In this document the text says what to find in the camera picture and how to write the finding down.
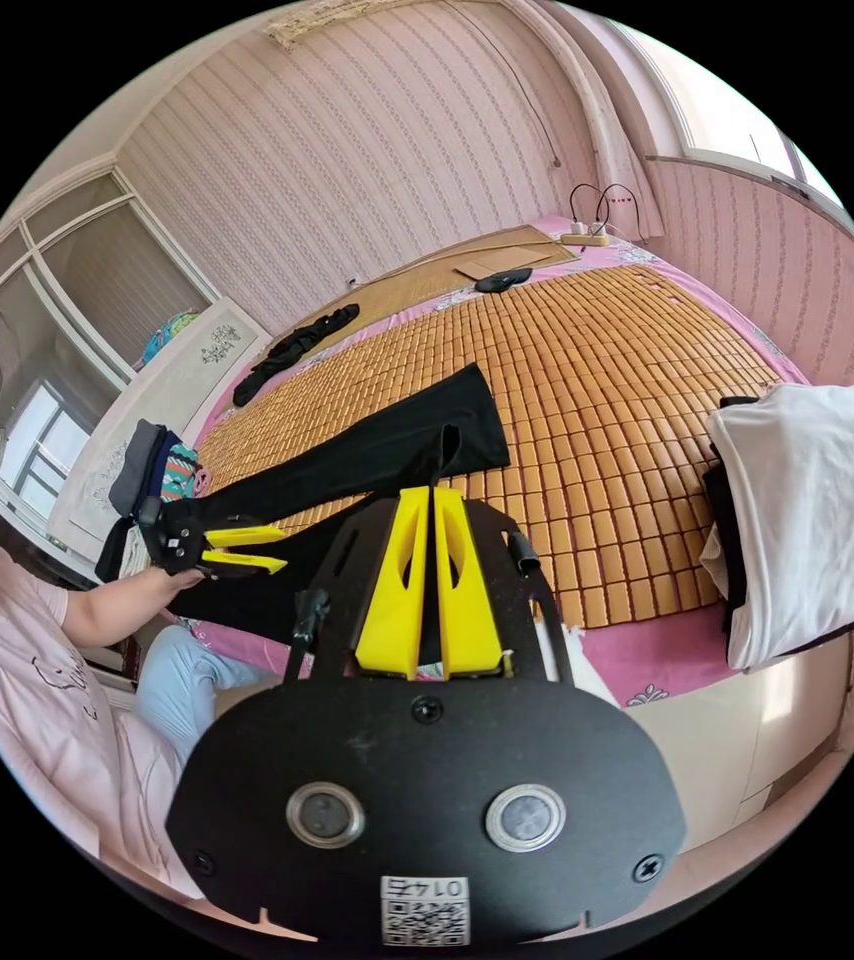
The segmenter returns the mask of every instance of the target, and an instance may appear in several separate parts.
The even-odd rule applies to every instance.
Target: black cable
[[[530,99],[529,96],[527,96],[527,91],[524,89],[524,85],[520,82],[520,77],[517,76],[517,71],[513,68],[510,61],[503,55],[503,53],[500,52],[500,47],[498,47],[497,44],[490,39],[490,37],[488,36],[484,28],[481,27],[476,21],[468,17],[463,10],[461,10],[458,7],[455,7],[452,3],[450,3],[450,0],[443,0],[443,2],[446,3],[451,10],[454,10],[456,13],[460,14],[460,16],[462,16],[476,31],[478,31],[478,33],[480,33],[481,36],[483,36],[483,38],[490,44],[490,46],[493,48],[497,56],[500,57],[500,59],[507,64],[507,69],[514,75],[514,79],[517,81],[517,86],[520,88],[520,92],[524,95],[524,99],[527,101],[528,105],[530,106],[531,112],[537,118],[537,122],[540,124],[540,128],[544,131],[544,137],[546,138],[547,144],[550,147],[550,152],[554,155],[554,166],[555,167],[563,166],[563,164],[561,164],[560,162],[560,157],[557,156],[557,151],[554,149],[554,144],[553,144],[553,141],[550,139],[550,134],[547,132],[547,125],[541,119],[540,114],[537,112],[537,108],[533,104],[533,101]]]
[[[622,183],[611,183],[608,186],[604,187],[604,192],[601,194],[600,200],[597,201],[597,211],[594,215],[595,220],[600,220],[600,205],[602,202],[607,202],[607,216],[604,219],[604,227],[606,228],[608,222],[610,221],[610,200],[607,197],[607,191],[613,190],[614,187],[620,187],[621,190],[626,190],[631,199],[634,201],[634,213],[637,216],[637,235],[640,237],[640,242],[646,246],[650,241],[644,236],[644,231],[640,226],[640,204],[637,202],[637,197],[634,194],[634,191],[630,187],[625,187]]]
[[[574,210],[574,194],[575,194],[581,187],[590,187],[591,190],[596,190],[597,193],[600,194],[600,200],[597,202],[597,209],[598,209],[598,210],[600,210],[600,204],[601,204],[603,201],[607,200],[607,198],[604,196],[604,191],[601,190],[600,187],[595,187],[592,183],[578,183],[577,186],[574,187],[574,189],[570,191],[570,219],[573,220],[574,223],[579,222],[578,219],[577,219],[577,212]],[[609,201],[609,200],[607,200],[607,216],[608,216],[608,218],[609,218],[609,216],[610,216],[610,201]]]

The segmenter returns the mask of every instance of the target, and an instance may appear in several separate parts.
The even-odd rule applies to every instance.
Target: qr code
[[[466,881],[458,886],[457,880],[384,879],[391,881],[384,884],[381,899],[386,946],[465,947],[470,943]]]

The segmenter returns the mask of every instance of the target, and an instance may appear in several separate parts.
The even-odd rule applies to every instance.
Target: window
[[[14,421],[0,480],[46,521],[90,434],[47,383],[37,385]]]
[[[838,207],[843,208],[844,205],[841,203],[840,197],[834,193],[823,174],[807,159],[807,154],[802,153],[796,146],[794,149],[797,150],[797,158],[800,160],[800,166],[804,173],[804,183],[809,184],[815,190],[819,190],[828,200],[832,200]]]
[[[745,96],[673,47],[639,30],[618,26],[649,58],[673,94],[692,147],[740,157],[784,176],[794,176],[780,131]]]
[[[151,334],[217,299],[116,169],[25,212],[0,237],[0,425],[10,438],[0,511],[72,569],[83,558],[47,523],[78,454]]]
[[[743,94],[673,47],[625,24],[614,26],[631,42],[641,62],[663,91],[687,154],[728,163],[760,175],[774,174],[805,185],[811,200],[854,234],[840,197],[807,156]]]

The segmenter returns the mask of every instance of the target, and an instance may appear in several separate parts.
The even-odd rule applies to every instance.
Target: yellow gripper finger
[[[434,490],[434,536],[444,679],[492,673],[500,666],[503,649],[459,490]],[[456,583],[451,562],[457,571]]]
[[[401,490],[377,583],[355,656],[362,670],[417,675],[424,615],[430,488]],[[407,582],[404,571],[410,564]]]
[[[287,566],[286,560],[257,557],[250,553],[229,553],[226,550],[205,550],[200,559],[207,563],[229,563],[238,567],[261,567],[268,573],[277,573]]]
[[[216,550],[218,547],[260,546],[284,539],[284,531],[278,527],[235,527],[232,530],[208,530],[204,539]]]

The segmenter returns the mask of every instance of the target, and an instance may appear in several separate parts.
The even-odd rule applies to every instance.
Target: light blue pants
[[[181,763],[214,722],[217,690],[276,678],[269,670],[208,650],[185,627],[164,627],[140,670],[134,712],[173,744]]]

